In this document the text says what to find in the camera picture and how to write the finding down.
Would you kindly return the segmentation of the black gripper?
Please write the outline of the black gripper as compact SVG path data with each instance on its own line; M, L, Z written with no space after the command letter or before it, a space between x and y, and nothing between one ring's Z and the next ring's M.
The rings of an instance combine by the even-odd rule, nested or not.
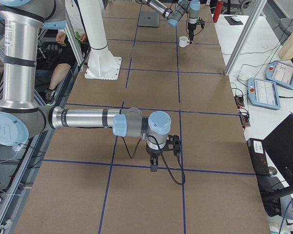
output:
M161 149L154 150L149 146L146 146L146 151L150 155L150 171L158 171L158 156L163 152Z
M194 36L194 31L188 29L188 36L189 36L188 42L192 44L192 42L193 42L193 36Z

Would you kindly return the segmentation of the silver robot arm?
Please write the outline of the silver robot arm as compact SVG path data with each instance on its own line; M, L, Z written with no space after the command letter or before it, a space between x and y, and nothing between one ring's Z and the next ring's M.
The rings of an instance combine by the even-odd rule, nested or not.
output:
M26 143L42 132L59 128L111 129L119 137L146 141L150 169L168 150L171 118L164 111L144 116L139 109L65 109L47 106L35 89L39 30L66 29L63 0L1 0L5 21L0 144Z
M139 27L158 27L159 17L162 16L167 20L170 26L176 27L181 18L187 16L187 28L189 42L193 42L196 35L194 31L197 25L202 29L205 27L205 22L199 17L200 1L198 0L175 0L173 3L177 4L176 8L172 10L171 7L165 6L158 0L138 0L138 4L146 5L153 11L142 11L139 16Z

